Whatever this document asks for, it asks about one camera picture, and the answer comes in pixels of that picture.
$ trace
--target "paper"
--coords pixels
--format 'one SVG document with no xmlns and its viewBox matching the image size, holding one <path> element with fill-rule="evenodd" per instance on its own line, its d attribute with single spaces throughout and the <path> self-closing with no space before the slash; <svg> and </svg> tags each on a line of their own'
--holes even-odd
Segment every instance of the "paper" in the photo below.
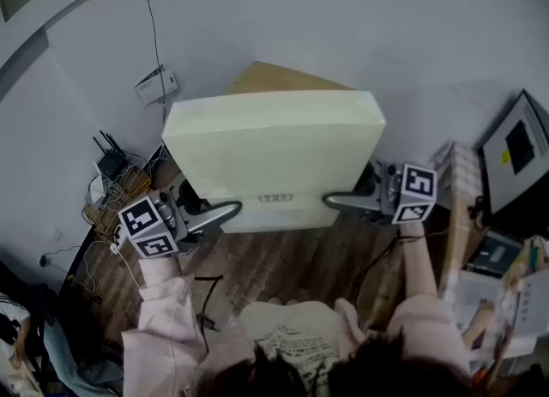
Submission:
<svg viewBox="0 0 549 397">
<path fill-rule="evenodd" d="M 103 187 L 103 178 L 101 175 L 96 177 L 89 185 L 89 195 L 92 202 L 95 203 L 102 197 L 105 197 L 105 188 Z"/>
<path fill-rule="evenodd" d="M 502 280 L 461 271 L 460 279 L 455 292 L 455 320 L 461 332 L 468 329 L 480 301 L 486 299 L 495 306 L 495 315 L 500 314 L 504 288 Z"/>
</svg>

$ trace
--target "cable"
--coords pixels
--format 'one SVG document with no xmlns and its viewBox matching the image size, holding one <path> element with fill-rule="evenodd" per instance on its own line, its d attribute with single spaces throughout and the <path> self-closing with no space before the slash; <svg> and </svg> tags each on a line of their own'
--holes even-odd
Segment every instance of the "cable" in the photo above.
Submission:
<svg viewBox="0 0 549 397">
<path fill-rule="evenodd" d="M 106 242 L 104 242 L 103 240 L 95 240 L 95 241 L 93 241 L 93 242 L 87 247 L 86 252 L 84 252 L 84 264 L 86 265 L 86 275 L 87 275 L 89 278 L 91 278 L 91 279 L 92 279 L 92 282 L 94 283 L 94 288 L 93 288 L 93 290 L 91 290 L 91 291 L 87 288 L 87 286 L 86 286 L 84 283 L 82 283 L 81 281 L 79 281 L 74 275 L 69 275 L 69 273 L 68 273 L 66 270 L 61 269 L 59 266 L 57 266 L 57 265 L 55 265 L 55 264 L 53 264 L 53 263 L 51 263 L 51 262 L 50 262 L 47 266 L 51 266 L 52 268 L 58 270 L 59 272 L 63 272 L 64 274 L 68 275 L 68 276 L 67 276 L 67 280 L 74 280 L 74 281 L 76 281 L 79 285 L 81 285 L 84 289 L 86 289 L 87 292 L 89 292 L 89 293 L 94 293 L 94 292 L 95 292 L 95 289 L 96 289 L 96 287 L 97 287 L 97 285 L 95 284 L 95 278 L 94 278 L 94 277 L 89 273 L 89 271 L 88 271 L 86 254 L 87 254 L 87 252 L 92 248 L 92 246 L 94 246 L 94 244 L 96 244 L 96 243 L 102 243 L 102 244 L 108 246 L 108 245 L 106 244 Z M 77 247 L 78 247 L 78 246 L 73 246 L 73 247 L 70 248 L 69 250 L 72 250 L 72 249 L 77 248 Z M 44 256 L 47 255 L 47 254 L 56 254 L 56 253 L 59 252 L 59 251 L 66 251 L 66 250 L 57 250 L 56 252 L 49 252 L 49 253 L 46 252 L 46 253 L 44 254 Z"/>
<path fill-rule="evenodd" d="M 54 250 L 53 252 L 45 252 L 44 254 L 42 254 L 42 256 L 54 256 L 54 255 L 58 254 L 59 252 L 69 252 L 70 250 L 73 250 L 74 248 L 81 248 L 81 247 L 82 247 L 81 244 L 76 244 L 74 246 L 71 246 L 67 250 Z"/>
<path fill-rule="evenodd" d="M 474 205 L 472 207 L 467 207 L 467 211 L 469 212 L 469 219 L 473 221 L 474 227 L 478 231 L 484 231 L 487 228 L 487 225 L 484 225 L 485 219 L 485 199 L 484 196 L 479 195 L 474 200 Z"/>
<path fill-rule="evenodd" d="M 84 264 L 86 265 L 86 275 L 87 275 L 89 278 L 91 278 L 91 279 L 92 279 L 92 282 L 94 283 L 94 288 L 93 288 L 93 290 L 90 291 L 84 283 L 82 283 L 82 282 L 80 282 L 79 280 L 77 280 L 76 277 L 75 277 L 74 275 L 70 275 L 70 276 L 72 276 L 72 279 L 73 279 L 74 281 L 76 281 L 78 284 L 80 284 L 82 287 L 84 287 L 84 289 L 86 289 L 89 293 L 94 293 L 94 292 L 95 292 L 95 289 L 97 288 L 97 285 L 96 285 L 96 283 L 95 283 L 95 278 L 89 273 L 89 270 L 88 270 L 88 267 L 87 267 L 86 255 L 87 255 L 87 252 L 88 252 L 88 251 L 92 248 L 92 246 L 94 246 L 94 244 L 96 244 L 96 243 L 102 243 L 102 244 L 104 244 L 107 248 L 109 247 L 109 245 L 108 245 L 106 242 L 104 242 L 103 240 L 95 240 L 95 241 L 93 241 L 93 242 L 87 247 L 86 252 L 84 252 Z"/>
<path fill-rule="evenodd" d="M 122 179 L 124 176 L 126 176 L 126 175 L 130 172 L 130 170 L 131 170 L 132 168 L 134 168 L 135 166 L 136 166 L 136 164 L 130 164 L 130 165 L 128 165 L 128 166 L 127 166 L 126 168 L 124 168 L 124 169 L 118 174 L 118 176 L 116 176 L 113 180 L 115 180 L 115 181 L 116 181 L 116 180 L 119 180 L 119 179 L 121 180 L 121 179 Z"/>
<path fill-rule="evenodd" d="M 139 286 L 139 283 L 137 282 L 136 277 L 135 277 L 134 274 L 131 272 L 131 268 L 130 268 L 130 265 L 128 264 L 128 261 L 124 258 L 124 256 L 123 256 L 122 254 L 120 254 L 120 252 L 118 252 L 118 254 L 120 255 L 120 258 L 122 258 L 122 259 L 124 260 L 124 263 L 126 263 L 126 266 L 128 267 L 128 270 L 130 271 L 131 279 L 134 280 L 134 283 L 136 283 L 137 288 L 138 288 L 138 289 L 141 289 L 141 286 Z"/>
<path fill-rule="evenodd" d="M 168 152 L 166 146 L 164 145 L 164 142 L 160 144 L 160 151 L 158 153 L 158 156 L 149 162 L 148 164 L 148 174 L 150 177 L 153 176 L 154 168 L 156 167 L 156 164 L 161 160 L 170 160 L 172 157 L 170 156 L 170 153 Z"/>
<path fill-rule="evenodd" d="M 208 341 L 206 340 L 206 335 L 204 334 L 204 319 L 206 317 L 206 306 L 208 305 L 209 297 L 212 296 L 212 292 L 214 291 L 214 288 L 217 286 L 217 283 L 219 283 L 220 280 L 223 280 L 223 275 L 219 275 L 217 277 L 195 277 L 195 281 L 213 281 L 214 282 L 212 286 L 209 288 L 208 295 L 206 296 L 206 299 L 202 304 L 202 312 L 200 314 L 200 333 L 202 333 L 202 337 L 204 338 L 204 343 L 206 344 L 206 353 L 209 353 Z"/>
<path fill-rule="evenodd" d="M 144 164 L 143 164 L 143 170 L 145 170 L 145 168 L 148 166 L 148 161 L 143 158 L 140 154 L 137 154 L 137 153 L 132 153 L 132 152 L 128 152 L 126 150 L 122 150 L 124 153 L 128 154 L 128 155 L 131 155 L 131 156 L 136 156 L 137 158 L 140 158 L 143 160 Z"/>
<path fill-rule="evenodd" d="M 85 221 L 88 225 L 93 226 L 94 224 L 90 222 L 89 218 L 87 218 L 87 214 L 86 214 L 86 217 L 84 217 L 84 209 L 85 209 L 85 208 L 83 208 L 82 211 L 81 211 L 81 216 L 82 216 L 82 218 L 84 219 L 84 221 Z"/>
<path fill-rule="evenodd" d="M 364 280 L 366 278 L 366 275 L 370 271 L 370 269 L 373 268 L 376 264 L 378 264 L 381 260 L 384 260 L 385 258 L 387 258 L 391 254 L 391 252 L 395 249 L 395 246 L 397 244 L 412 243 L 420 240 L 421 238 L 444 235 L 448 231 L 449 231 L 449 227 L 443 231 L 431 232 L 423 236 L 401 236 L 400 232 L 397 232 L 396 236 L 394 236 L 391 239 L 391 241 L 389 242 L 387 247 L 383 250 L 383 252 L 379 254 L 376 258 L 374 258 L 373 261 L 368 266 L 366 266 L 358 274 L 355 275 L 353 279 L 353 283 L 351 284 L 351 293 L 350 293 L 351 302 L 354 305 L 354 308 L 358 309 L 358 300 L 359 300 L 360 290 L 362 289 L 362 285 L 364 284 Z"/>
<path fill-rule="evenodd" d="M 153 9 L 151 9 L 151 2 L 147 0 L 148 12 L 151 15 L 151 22 L 153 23 L 153 35 L 154 35 L 154 52 L 156 54 L 156 63 L 158 65 L 158 73 L 160 75 L 160 82 L 162 83 L 162 124 L 166 122 L 166 90 L 164 89 L 164 79 L 162 78 L 162 71 L 160 70 L 160 59 L 158 57 L 158 43 L 156 41 L 156 24 L 154 23 Z"/>
</svg>

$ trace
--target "human arm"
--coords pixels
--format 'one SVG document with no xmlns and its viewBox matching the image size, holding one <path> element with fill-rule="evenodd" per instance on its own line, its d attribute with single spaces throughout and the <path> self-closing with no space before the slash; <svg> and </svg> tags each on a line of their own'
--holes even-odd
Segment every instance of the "human arm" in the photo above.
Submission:
<svg viewBox="0 0 549 397">
<path fill-rule="evenodd" d="M 190 281 L 173 257 L 140 260 L 145 286 L 139 325 L 122 333 L 124 395 L 179 395 L 206 357 Z"/>
<path fill-rule="evenodd" d="M 469 374 L 468 353 L 454 313 L 437 295 L 423 225 L 401 225 L 401 237 L 407 299 L 396 308 L 387 333 L 403 334 L 405 356 L 432 358 Z"/>
<path fill-rule="evenodd" d="M 406 275 L 406 298 L 416 295 L 437 296 L 437 283 L 432 272 L 423 225 L 419 222 L 401 225 L 402 253 Z"/>
<path fill-rule="evenodd" d="M 479 308 L 474 314 L 468 329 L 462 334 L 463 344 L 468 350 L 473 350 L 477 338 L 485 332 L 494 317 L 494 303 L 487 299 L 480 300 Z"/>
<path fill-rule="evenodd" d="M 25 357 L 25 342 L 27 340 L 30 329 L 31 317 L 28 316 L 23 321 L 21 321 L 19 333 L 17 334 L 17 339 L 14 342 L 14 355 L 9 360 L 12 366 L 17 370 L 21 367 L 21 361 Z"/>
<path fill-rule="evenodd" d="M 513 327 L 508 326 L 505 329 L 505 333 L 498 339 L 498 343 L 496 344 L 496 348 L 494 349 L 494 363 L 482 380 L 482 383 L 480 385 L 481 392 L 487 392 L 496 381 L 496 377 L 498 377 L 498 372 L 501 368 L 501 364 L 504 362 L 505 352 L 507 352 L 512 338 Z"/>
</svg>

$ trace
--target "desk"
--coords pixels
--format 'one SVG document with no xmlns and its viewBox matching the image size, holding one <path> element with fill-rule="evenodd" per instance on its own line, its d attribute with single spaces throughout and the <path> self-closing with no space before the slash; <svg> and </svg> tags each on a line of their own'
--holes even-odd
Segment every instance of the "desk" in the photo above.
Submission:
<svg viewBox="0 0 549 397">
<path fill-rule="evenodd" d="M 445 161 L 446 164 L 443 164 L 443 168 L 446 166 L 448 170 L 449 167 L 451 174 L 448 177 L 451 185 L 450 224 L 438 296 L 454 307 L 460 271 L 464 262 L 469 259 L 480 244 L 486 233 L 486 228 L 478 229 L 474 222 L 469 219 L 468 213 L 468 207 L 473 206 L 476 197 L 483 194 L 481 159 L 470 148 L 455 143 Z M 525 243 L 521 255 L 526 252 L 529 252 L 529 241 Z M 503 279 L 505 291 L 511 289 L 516 284 L 517 279 L 522 277 L 522 274 L 517 270 L 523 258 L 525 257 L 519 256 L 517 262 L 505 275 Z M 492 321 L 492 325 L 486 330 L 483 346 L 478 350 L 471 351 L 472 360 L 490 360 L 492 358 L 493 348 L 503 326 L 504 322 L 501 319 Z M 533 352 L 536 340 L 536 337 L 513 337 L 505 357 L 515 358 Z"/>
</svg>

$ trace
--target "white wall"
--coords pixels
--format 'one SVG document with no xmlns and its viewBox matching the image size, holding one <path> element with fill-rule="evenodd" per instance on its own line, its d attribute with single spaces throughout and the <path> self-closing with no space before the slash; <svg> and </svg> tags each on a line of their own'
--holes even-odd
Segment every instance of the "white wall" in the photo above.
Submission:
<svg viewBox="0 0 549 397">
<path fill-rule="evenodd" d="M 81 219 L 90 160 L 100 157 L 92 136 L 98 130 L 76 90 L 67 82 L 45 37 L 25 48 L 32 63 L 5 90 L 0 103 L 0 260 L 28 282 L 58 289 L 63 272 L 41 268 L 47 251 L 81 244 Z M 55 228 L 63 231 L 53 240 Z M 76 250 L 53 256 L 68 269 Z"/>
<path fill-rule="evenodd" d="M 160 59 L 181 87 L 170 100 L 216 95 L 254 60 L 300 69 L 374 93 L 388 120 L 377 149 L 384 159 L 424 162 L 448 139 L 473 143 L 522 87 L 549 105 L 549 0 L 151 3 Z M 87 0 L 45 32 L 45 57 L 58 63 L 86 117 L 125 147 L 151 153 L 160 140 L 160 108 L 142 109 L 133 91 L 155 64 L 145 0 Z M 55 130 L 64 124 L 65 118 L 51 122 Z M 87 181 L 78 184 L 84 189 Z M 70 213 L 64 231 L 82 229 L 76 205 L 81 199 L 63 205 Z"/>
</svg>

